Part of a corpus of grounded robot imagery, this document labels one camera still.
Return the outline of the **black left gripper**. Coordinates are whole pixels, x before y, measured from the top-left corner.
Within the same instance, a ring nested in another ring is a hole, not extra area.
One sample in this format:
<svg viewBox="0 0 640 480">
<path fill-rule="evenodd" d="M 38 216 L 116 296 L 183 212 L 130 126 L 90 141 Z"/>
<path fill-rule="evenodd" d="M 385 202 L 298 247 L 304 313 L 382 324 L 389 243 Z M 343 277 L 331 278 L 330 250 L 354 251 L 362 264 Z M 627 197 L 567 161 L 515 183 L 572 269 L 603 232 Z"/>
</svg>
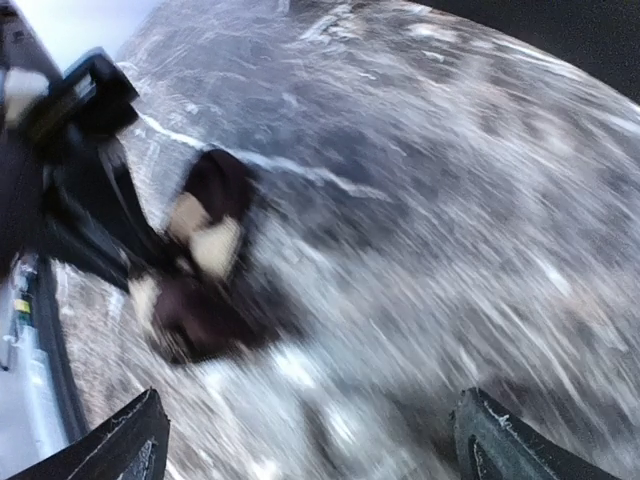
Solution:
<svg viewBox="0 0 640 480">
<path fill-rule="evenodd" d="M 126 291 L 131 270 L 170 270 L 148 223 L 122 131 L 138 97 L 102 49 L 64 75 L 1 72 L 1 237 L 39 240 L 42 254 Z"/>
</svg>

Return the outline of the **brown argyle sock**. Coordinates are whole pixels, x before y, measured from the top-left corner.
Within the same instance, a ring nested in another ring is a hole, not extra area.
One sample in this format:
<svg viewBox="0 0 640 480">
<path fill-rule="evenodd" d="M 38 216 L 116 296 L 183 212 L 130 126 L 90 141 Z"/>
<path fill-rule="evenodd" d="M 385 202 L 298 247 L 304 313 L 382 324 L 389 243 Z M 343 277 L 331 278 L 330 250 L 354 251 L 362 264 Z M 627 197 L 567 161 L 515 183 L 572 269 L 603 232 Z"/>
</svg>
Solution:
<svg viewBox="0 0 640 480">
<path fill-rule="evenodd" d="M 276 284 L 250 287 L 245 220 L 248 165 L 224 149 L 201 152 L 171 206 L 157 266 L 128 260 L 127 287 L 150 350 L 187 365 L 257 349 L 303 329 Z"/>
</svg>

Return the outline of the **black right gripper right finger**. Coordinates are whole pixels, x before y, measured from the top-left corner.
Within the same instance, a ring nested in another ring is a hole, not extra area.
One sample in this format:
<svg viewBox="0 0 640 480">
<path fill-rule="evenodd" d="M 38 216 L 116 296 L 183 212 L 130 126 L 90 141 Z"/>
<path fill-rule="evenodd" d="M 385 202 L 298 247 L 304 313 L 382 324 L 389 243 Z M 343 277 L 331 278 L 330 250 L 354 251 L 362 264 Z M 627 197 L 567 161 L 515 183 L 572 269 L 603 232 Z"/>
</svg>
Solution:
<svg viewBox="0 0 640 480">
<path fill-rule="evenodd" d="M 461 392 L 452 412 L 462 479 L 612 479 L 555 444 L 486 391 Z"/>
</svg>

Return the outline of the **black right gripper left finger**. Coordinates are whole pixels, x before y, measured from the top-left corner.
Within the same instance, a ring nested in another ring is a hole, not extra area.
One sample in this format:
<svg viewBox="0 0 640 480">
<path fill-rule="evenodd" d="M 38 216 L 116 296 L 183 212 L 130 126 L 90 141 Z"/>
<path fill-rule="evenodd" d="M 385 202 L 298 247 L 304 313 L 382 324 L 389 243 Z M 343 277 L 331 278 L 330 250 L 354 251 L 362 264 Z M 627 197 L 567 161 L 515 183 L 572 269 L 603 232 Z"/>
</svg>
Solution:
<svg viewBox="0 0 640 480">
<path fill-rule="evenodd" d="M 80 440 L 14 474 L 14 479 L 165 477 L 170 420 L 148 388 Z"/>
</svg>

